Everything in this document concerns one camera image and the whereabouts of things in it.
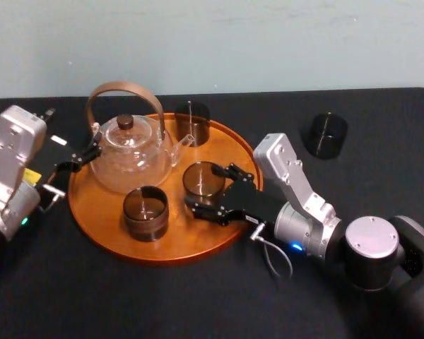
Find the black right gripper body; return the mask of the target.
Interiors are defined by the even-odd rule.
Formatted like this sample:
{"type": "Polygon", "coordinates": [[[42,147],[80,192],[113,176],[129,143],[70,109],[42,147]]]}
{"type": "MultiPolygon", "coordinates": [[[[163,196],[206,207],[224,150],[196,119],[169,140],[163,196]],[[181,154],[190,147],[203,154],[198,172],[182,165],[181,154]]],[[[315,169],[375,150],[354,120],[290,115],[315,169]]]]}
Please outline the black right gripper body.
{"type": "Polygon", "coordinates": [[[253,183],[235,181],[219,199],[218,223],[227,225],[232,221],[243,220],[255,225],[264,223],[274,228],[281,209],[281,199],[258,190],[253,183]]]}

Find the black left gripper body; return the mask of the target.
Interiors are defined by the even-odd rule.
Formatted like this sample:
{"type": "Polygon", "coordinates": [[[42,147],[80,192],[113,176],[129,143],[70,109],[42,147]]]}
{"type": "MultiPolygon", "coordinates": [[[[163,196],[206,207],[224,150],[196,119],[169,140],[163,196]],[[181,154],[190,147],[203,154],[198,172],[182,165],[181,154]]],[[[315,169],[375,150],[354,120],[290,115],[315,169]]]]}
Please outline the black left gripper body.
{"type": "Polygon", "coordinates": [[[24,178],[32,184],[39,195],[43,195],[45,184],[51,184],[61,172],[73,169],[73,148],[60,137],[46,137],[41,149],[25,166],[24,178]]]}

